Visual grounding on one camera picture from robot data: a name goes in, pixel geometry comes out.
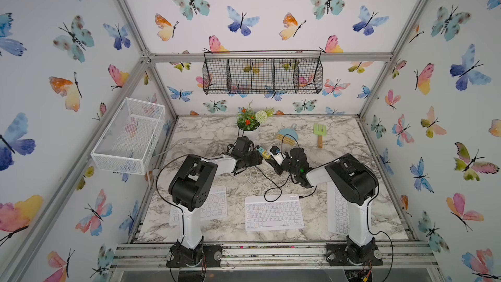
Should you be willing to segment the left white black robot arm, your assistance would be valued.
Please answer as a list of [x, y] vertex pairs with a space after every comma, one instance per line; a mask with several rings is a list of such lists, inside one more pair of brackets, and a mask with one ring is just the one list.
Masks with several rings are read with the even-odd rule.
[[237, 175], [262, 163], [262, 156], [248, 137], [237, 138], [224, 155], [204, 158], [190, 154], [174, 175], [168, 192], [181, 213], [181, 246], [195, 249], [202, 244], [201, 207], [206, 202], [214, 179], [222, 174]]

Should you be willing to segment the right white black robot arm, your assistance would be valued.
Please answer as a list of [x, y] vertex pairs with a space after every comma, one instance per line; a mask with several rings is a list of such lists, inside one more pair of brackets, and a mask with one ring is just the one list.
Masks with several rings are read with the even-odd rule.
[[362, 248], [373, 241], [371, 205], [379, 191], [374, 173], [352, 154], [344, 154], [322, 166], [309, 165], [303, 148], [293, 148], [278, 162], [304, 188], [332, 182], [348, 202], [348, 239]]

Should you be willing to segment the yellow plug adapter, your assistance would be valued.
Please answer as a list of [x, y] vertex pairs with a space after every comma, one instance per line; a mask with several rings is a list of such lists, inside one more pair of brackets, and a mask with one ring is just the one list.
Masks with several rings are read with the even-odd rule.
[[262, 157], [265, 158], [265, 159], [270, 159], [271, 155], [269, 154], [268, 151], [262, 150]]

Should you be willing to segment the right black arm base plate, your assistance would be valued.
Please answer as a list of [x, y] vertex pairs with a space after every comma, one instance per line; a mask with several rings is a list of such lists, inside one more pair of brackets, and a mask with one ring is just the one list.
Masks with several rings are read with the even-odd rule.
[[330, 266], [382, 266], [382, 253], [375, 244], [328, 244], [325, 259]]

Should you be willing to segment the white power strip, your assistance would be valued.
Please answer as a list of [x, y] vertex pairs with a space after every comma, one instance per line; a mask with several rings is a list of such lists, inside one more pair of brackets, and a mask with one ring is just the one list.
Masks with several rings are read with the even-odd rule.
[[272, 148], [266, 150], [262, 146], [257, 146], [257, 151], [265, 161], [271, 163], [272, 165], [282, 165], [283, 157], [276, 150], [272, 150]]

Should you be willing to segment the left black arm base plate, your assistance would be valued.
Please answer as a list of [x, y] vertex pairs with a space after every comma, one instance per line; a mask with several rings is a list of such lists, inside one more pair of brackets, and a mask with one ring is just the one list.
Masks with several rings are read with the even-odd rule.
[[169, 250], [166, 267], [194, 268], [204, 265], [208, 268], [218, 268], [222, 258], [223, 247], [221, 245], [201, 243], [194, 249], [189, 249], [176, 242]]

